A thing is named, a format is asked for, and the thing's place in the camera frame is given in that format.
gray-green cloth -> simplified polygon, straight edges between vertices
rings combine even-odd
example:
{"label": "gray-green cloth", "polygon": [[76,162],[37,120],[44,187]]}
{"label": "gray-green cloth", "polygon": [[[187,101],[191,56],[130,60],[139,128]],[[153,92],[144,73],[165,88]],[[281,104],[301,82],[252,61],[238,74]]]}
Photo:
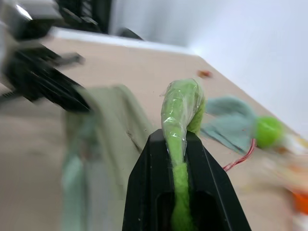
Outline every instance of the gray-green cloth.
{"label": "gray-green cloth", "polygon": [[128,178],[154,130],[125,86],[78,92],[92,111],[65,113],[62,231],[121,230]]}
{"label": "gray-green cloth", "polygon": [[216,118],[201,125],[202,136],[217,140],[239,153],[249,151],[257,116],[247,103],[233,96],[209,99],[205,112]]}

green felt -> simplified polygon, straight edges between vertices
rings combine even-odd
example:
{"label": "green felt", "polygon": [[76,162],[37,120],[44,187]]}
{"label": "green felt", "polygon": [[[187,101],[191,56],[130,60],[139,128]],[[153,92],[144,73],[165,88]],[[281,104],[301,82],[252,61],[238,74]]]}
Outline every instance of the green felt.
{"label": "green felt", "polygon": [[162,106],[162,129],[172,162],[175,188],[175,207],[171,217],[173,231],[194,231],[189,208],[187,165],[184,162],[186,133],[200,131],[205,110],[205,97],[200,85],[193,79],[172,82]]}

white wall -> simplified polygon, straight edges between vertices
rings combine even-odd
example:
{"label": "white wall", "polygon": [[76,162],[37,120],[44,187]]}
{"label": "white wall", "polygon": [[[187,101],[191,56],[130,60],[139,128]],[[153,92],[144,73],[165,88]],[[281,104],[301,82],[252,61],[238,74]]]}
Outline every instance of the white wall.
{"label": "white wall", "polygon": [[127,0],[126,5],[123,25],[146,40],[192,49],[308,139],[307,1]]}

red wire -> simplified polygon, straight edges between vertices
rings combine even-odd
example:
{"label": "red wire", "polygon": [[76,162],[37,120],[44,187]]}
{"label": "red wire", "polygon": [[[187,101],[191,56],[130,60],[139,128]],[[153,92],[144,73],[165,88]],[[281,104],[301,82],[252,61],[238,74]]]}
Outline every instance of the red wire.
{"label": "red wire", "polygon": [[250,146],[250,149],[249,149],[249,151],[247,152],[247,154],[244,155],[243,157],[239,158],[237,161],[229,163],[228,165],[226,165],[225,167],[223,167],[223,169],[227,172],[227,171],[229,171],[231,168],[233,168],[234,166],[236,166],[236,165],[238,165],[239,163],[241,163],[241,162],[247,160],[247,159],[251,156],[251,154],[254,152],[255,146],[256,146],[256,140],[255,140],[255,139],[252,139],[252,140],[251,140],[251,146]]}

green ball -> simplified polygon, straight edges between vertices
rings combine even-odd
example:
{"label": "green ball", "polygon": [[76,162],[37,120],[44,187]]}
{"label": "green ball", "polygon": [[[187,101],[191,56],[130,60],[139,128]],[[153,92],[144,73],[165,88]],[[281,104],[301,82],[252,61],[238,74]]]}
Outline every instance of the green ball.
{"label": "green ball", "polygon": [[282,123],[273,117],[259,117],[257,119],[257,145],[268,148],[283,136]]}

